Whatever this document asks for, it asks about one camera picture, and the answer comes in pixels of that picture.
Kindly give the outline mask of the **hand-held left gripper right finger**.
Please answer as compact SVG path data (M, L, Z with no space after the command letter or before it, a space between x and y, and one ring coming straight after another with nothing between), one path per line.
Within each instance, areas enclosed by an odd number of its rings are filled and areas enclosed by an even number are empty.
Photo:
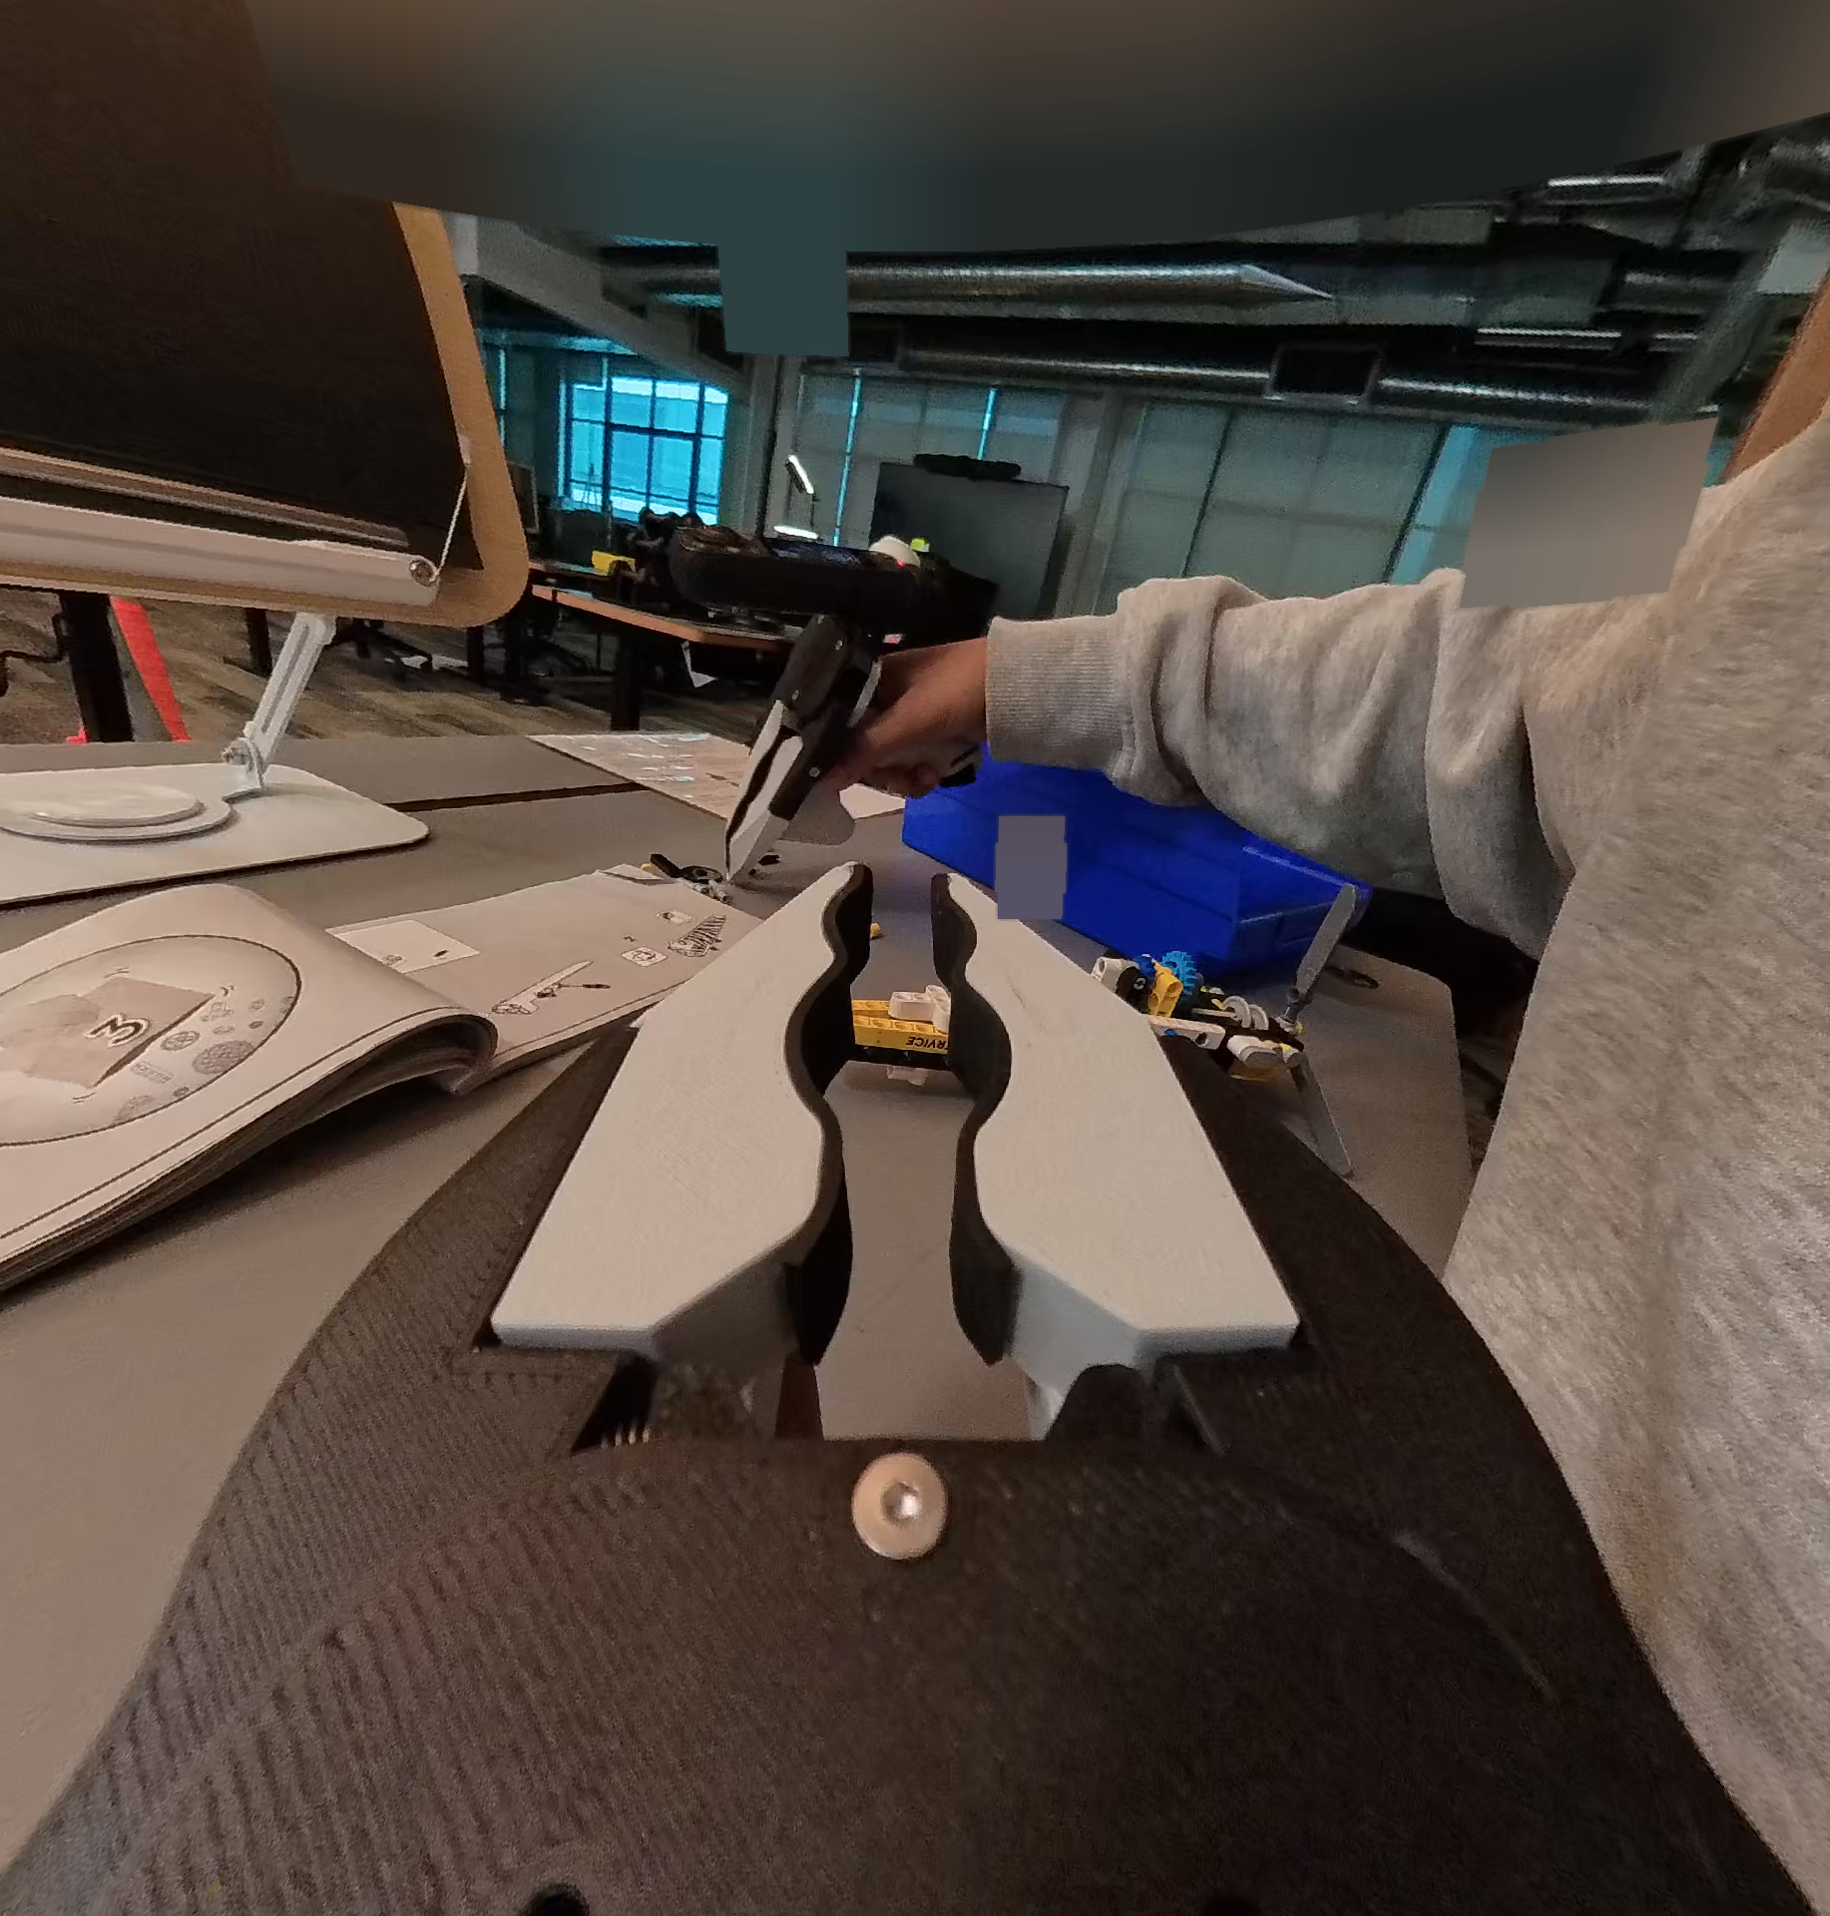
M1090 1370L1289 1348L1300 1314L1151 1021L958 875L930 886L973 1108L950 1232L973 1348L1051 1423Z

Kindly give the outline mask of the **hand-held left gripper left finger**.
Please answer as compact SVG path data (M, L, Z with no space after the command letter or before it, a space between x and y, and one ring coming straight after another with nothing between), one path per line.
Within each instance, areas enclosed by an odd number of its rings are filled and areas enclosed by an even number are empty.
M872 875L846 861L634 1026L489 1314L506 1347L817 1363L854 1275L827 1090L856 1045Z

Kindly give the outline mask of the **small lego pieces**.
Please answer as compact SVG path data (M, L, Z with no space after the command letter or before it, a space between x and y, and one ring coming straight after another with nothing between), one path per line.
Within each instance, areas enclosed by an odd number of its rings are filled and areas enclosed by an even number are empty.
M835 855L799 866L758 863L737 881L668 852L625 863L617 876L640 878L647 891L642 927L631 936L632 963L702 965L766 929L801 941L814 934L835 950L870 957L878 945L872 875L865 861Z

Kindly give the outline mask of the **blue plastic bin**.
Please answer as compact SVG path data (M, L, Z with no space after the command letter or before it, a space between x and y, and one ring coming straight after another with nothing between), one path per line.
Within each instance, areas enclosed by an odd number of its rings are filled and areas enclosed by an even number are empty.
M1061 925L1121 953L1190 953L1213 977L1298 959L1350 886L1204 805L1117 789L1102 771L984 755L975 779L903 811L903 842L994 889L1003 819L1061 819Z

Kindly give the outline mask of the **person's right forearm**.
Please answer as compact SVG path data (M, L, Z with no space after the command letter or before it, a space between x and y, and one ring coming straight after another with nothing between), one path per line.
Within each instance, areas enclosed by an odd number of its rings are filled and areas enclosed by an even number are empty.
M1331 599L1143 583L1111 614L989 634L998 758L1207 805L1541 955L1590 831L1635 623L1462 609L1460 574Z

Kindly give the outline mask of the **partly built lego model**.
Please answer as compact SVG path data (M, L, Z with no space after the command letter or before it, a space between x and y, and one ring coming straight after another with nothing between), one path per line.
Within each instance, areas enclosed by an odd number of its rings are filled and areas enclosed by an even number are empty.
M1196 1045L1225 1076L1252 1084L1292 1081L1313 1147L1329 1169L1352 1178L1350 1147L1309 1057L1307 1010L1359 902L1356 886L1338 889L1301 953L1280 1012L1205 981L1200 963L1181 950L1166 955L1103 953L1092 975L1158 1037ZM924 1081L927 1069L951 1069L950 1023L951 994L941 984L888 998L854 998L854 1057Z

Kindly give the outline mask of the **lego instruction booklet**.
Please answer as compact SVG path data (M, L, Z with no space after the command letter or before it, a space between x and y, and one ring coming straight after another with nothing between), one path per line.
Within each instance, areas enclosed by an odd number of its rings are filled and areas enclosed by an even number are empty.
M0 1296L359 1099L632 1021L756 918L644 867L319 927L224 883L0 952Z

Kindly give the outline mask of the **person's right hand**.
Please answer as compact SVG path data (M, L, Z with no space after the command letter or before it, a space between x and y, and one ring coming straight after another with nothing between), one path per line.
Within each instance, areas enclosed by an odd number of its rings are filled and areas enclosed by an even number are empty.
M830 787L918 799L978 757L987 734L987 655L987 637L884 655L872 702Z

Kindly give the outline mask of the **printed paper sheet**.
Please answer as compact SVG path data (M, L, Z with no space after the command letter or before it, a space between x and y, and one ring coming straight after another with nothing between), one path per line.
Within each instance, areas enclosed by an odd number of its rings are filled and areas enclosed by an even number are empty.
M726 824L753 768L753 749L709 732L534 734L531 744L662 793Z

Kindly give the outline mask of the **dark office desk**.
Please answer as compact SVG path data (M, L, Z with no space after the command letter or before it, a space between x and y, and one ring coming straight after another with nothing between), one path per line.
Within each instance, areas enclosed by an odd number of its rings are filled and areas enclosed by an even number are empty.
M747 627L723 614L642 606L631 579L571 564L532 562L522 612L529 633L509 645L523 659L537 659L547 643L567 652L568 640L556 634L562 617L590 628L590 652L600 641L611 645L611 662L595 666L595 675L607 682L614 732L640 728L651 695L711 697L724 685L724 697L736 699L772 688L796 643L793 630Z

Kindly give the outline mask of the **black monitor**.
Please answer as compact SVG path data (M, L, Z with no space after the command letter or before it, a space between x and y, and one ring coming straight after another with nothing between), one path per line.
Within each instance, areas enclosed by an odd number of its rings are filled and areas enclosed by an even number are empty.
M1051 605L1067 506L1064 486L1026 478L1015 461L922 453L878 466L870 539L924 540L993 583L997 615L1039 617Z

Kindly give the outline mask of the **white folding stand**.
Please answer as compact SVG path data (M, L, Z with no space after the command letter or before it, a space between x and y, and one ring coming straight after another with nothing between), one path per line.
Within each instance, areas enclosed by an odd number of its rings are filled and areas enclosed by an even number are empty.
M0 908L146 883L406 847L424 827L381 801L277 763L335 620L375 600L425 614L466 502L461 474L434 556L381 521L215 492L0 447L0 581L75 567L137 577L169 597L289 600L292 620L242 734L211 763L0 774Z

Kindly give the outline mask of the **black wood-edged board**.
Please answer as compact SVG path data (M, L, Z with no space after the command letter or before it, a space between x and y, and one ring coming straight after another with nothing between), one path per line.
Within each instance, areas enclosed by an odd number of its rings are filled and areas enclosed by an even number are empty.
M498 617L470 320L441 214L302 183L244 5L0 1L0 583Z

